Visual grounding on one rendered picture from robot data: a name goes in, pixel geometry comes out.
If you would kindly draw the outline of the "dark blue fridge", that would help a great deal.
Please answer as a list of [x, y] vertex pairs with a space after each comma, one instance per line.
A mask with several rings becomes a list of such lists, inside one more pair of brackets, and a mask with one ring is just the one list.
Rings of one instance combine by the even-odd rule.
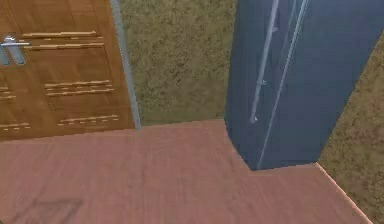
[[255, 123], [273, 0], [237, 0], [225, 107], [252, 170], [316, 162], [384, 30], [384, 0], [280, 0]]

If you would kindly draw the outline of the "brown wooden room door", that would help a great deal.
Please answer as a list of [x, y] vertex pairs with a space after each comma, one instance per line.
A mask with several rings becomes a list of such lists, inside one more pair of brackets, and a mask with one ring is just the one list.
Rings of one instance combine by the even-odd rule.
[[121, 0], [0, 0], [0, 142], [136, 126]]

